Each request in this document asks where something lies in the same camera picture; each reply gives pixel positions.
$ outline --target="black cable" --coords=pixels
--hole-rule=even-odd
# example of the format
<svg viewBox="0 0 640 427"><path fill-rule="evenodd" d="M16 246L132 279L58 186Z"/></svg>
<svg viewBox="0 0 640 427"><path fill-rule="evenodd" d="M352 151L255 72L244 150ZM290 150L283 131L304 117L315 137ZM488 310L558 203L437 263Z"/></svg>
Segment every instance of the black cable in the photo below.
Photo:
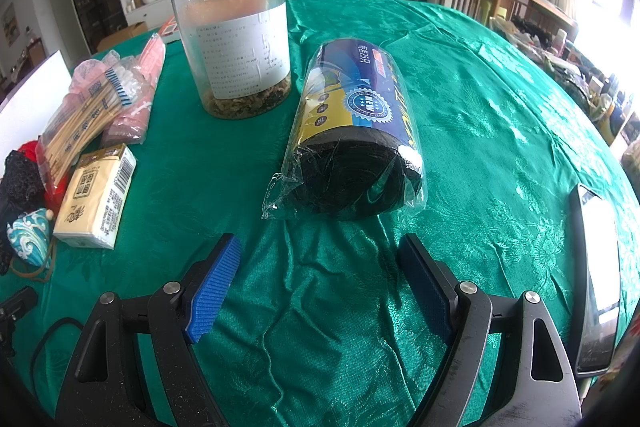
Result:
<svg viewBox="0 0 640 427"><path fill-rule="evenodd" d="M53 335L53 333L55 333L60 326L64 326L65 324L71 324L78 328L80 331L82 331L82 328L84 328L82 322L74 319L73 317L63 317L59 320L56 320L52 325L50 325L49 329L45 331L44 335L40 339L40 342L33 350L33 354L31 355L31 362L29 363L29 377L31 378L31 388L33 389L33 396L36 397L38 401L40 401L40 399L38 399L38 392L36 391L36 381L33 377L33 370L36 366L36 359L42 351L45 343L49 340L49 337Z"/></svg>

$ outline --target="blue packaging label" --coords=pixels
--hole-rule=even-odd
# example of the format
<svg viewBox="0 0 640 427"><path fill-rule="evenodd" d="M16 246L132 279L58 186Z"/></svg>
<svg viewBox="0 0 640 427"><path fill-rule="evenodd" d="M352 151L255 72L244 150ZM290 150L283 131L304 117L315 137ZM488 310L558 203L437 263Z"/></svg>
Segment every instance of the blue packaging label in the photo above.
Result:
<svg viewBox="0 0 640 427"><path fill-rule="evenodd" d="M393 59L359 39L324 44L309 66L299 108L297 144L327 129L380 129L415 149L404 87Z"/></svg>

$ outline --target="door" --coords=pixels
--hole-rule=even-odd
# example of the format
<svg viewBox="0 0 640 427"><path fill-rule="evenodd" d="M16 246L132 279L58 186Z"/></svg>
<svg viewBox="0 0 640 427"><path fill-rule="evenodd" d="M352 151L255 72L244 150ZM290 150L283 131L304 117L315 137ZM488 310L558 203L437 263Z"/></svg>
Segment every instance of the door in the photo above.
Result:
<svg viewBox="0 0 640 427"><path fill-rule="evenodd" d="M72 0L50 0L53 13L58 24L58 31L65 43L69 55L70 68L75 68L83 60L90 57L89 48L84 42L84 36L76 17Z"/></svg>

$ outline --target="screw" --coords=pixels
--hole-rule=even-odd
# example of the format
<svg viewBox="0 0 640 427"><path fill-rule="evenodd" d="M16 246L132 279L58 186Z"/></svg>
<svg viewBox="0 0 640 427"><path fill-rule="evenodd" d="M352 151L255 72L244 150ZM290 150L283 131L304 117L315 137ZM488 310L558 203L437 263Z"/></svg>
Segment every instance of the screw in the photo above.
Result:
<svg viewBox="0 0 640 427"><path fill-rule="evenodd" d="M538 304L540 302L540 295L535 293L533 290L525 292L524 298L526 298L531 304Z"/></svg>
<svg viewBox="0 0 640 427"><path fill-rule="evenodd" d="M180 283L177 281L170 281L162 287L162 291L167 295L173 295L180 291Z"/></svg>
<svg viewBox="0 0 640 427"><path fill-rule="evenodd" d="M463 281L460 283L460 289L466 294L473 295L478 291L478 286L471 281Z"/></svg>
<svg viewBox="0 0 640 427"><path fill-rule="evenodd" d="M101 304L111 304L116 298L116 294L113 292L105 292L100 295L100 303Z"/></svg>

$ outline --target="green tablecloth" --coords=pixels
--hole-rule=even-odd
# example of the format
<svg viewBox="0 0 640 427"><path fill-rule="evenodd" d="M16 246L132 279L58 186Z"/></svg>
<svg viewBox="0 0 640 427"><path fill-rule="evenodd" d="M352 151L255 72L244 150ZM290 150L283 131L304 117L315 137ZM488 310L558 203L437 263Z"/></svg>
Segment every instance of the green tablecloth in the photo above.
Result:
<svg viewBox="0 0 640 427"><path fill-rule="evenodd" d="M487 293L544 299L566 338L572 303L568 194L583 182L616 209L622 269L620 330L640 296L639 206L607 146L574 102L499 36L462 14L398 0L288 2L294 89L244 121L200 106L180 42L167 49L149 134L116 249L61 245L40 303L20 320L15 365L60 317L86 320L107 290L154 292L206 256L223 232L242 261L214 329L196 346L232 426L403 426L444 353L406 280L396 245L415 232L458 279ZM401 69L426 160L427 208L355 223L262 221L280 169L306 64L340 37L387 49ZM145 37L124 42L137 54ZM0 280L2 297L24 284ZM78 332L59 330L36 365L38 395L53 412ZM142 337L159 418L172 423L150 342ZM465 421L481 412L497 353L492 335Z"/></svg>

